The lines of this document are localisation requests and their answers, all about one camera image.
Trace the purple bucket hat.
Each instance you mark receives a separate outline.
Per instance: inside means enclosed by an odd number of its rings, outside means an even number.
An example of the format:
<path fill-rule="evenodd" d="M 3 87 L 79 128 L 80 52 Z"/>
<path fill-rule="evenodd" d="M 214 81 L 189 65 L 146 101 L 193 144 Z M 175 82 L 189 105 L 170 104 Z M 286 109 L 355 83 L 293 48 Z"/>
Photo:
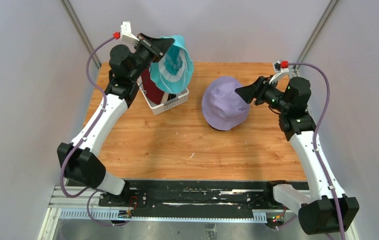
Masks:
<path fill-rule="evenodd" d="M 221 76 L 206 88 L 201 109 L 208 124 L 229 131 L 248 118 L 250 105 L 235 93 L 235 89 L 242 86 L 234 77 Z"/>

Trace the teal hat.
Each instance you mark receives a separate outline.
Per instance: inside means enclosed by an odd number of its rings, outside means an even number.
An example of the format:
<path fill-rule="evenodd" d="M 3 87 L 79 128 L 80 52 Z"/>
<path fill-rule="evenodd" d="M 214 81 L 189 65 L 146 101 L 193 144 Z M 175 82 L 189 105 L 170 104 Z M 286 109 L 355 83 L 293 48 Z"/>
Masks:
<path fill-rule="evenodd" d="M 153 62 L 150 65 L 150 79 L 163 92 L 179 94 L 191 82 L 195 68 L 194 63 L 186 49 L 186 42 L 183 36 L 164 36 L 161 39 L 173 39 L 174 43 L 159 62 Z"/>

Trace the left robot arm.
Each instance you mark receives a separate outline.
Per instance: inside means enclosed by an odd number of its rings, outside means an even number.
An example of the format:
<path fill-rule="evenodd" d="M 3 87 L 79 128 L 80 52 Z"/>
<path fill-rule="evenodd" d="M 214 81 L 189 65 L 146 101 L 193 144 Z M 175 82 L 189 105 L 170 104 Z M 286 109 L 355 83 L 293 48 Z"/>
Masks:
<path fill-rule="evenodd" d="M 101 102 L 87 124 L 70 141 L 62 142 L 57 147 L 60 164 L 60 187 L 65 196 L 76 198 L 82 194 L 67 192 L 64 180 L 72 180 L 84 185 L 84 188 L 111 194 L 111 200 L 119 207 L 126 206 L 131 200 L 131 193 L 126 190 L 126 180 L 109 173 L 99 160 L 100 150 L 118 119 L 130 108 L 139 91 L 138 79 L 150 65 L 165 58 L 175 43 L 173 37 L 154 38 L 143 33 L 122 34 L 115 32 L 110 38 L 97 46 L 89 55 L 90 64 L 95 53 L 106 44 L 129 38 L 134 51 L 128 46 L 118 44 L 110 51 L 109 83 L 101 88 L 87 75 L 89 83 L 102 96 Z"/>

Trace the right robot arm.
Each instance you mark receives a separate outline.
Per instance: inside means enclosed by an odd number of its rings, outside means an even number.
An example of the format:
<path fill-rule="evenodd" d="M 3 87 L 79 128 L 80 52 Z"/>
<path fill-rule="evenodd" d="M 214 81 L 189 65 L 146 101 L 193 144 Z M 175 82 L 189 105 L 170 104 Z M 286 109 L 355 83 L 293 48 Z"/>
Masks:
<path fill-rule="evenodd" d="M 298 217 L 307 235 L 340 233 L 342 239 L 359 211 L 355 197 L 347 196 L 336 180 L 318 134 L 319 126 L 307 112 L 311 84 L 302 77 L 289 80 L 285 91 L 260 76 L 254 83 L 235 89 L 247 104 L 267 104 L 277 110 L 280 130 L 296 152 L 309 187 L 310 196 L 296 190 L 286 180 L 266 183 L 264 204 L 275 209 L 283 205 Z"/>

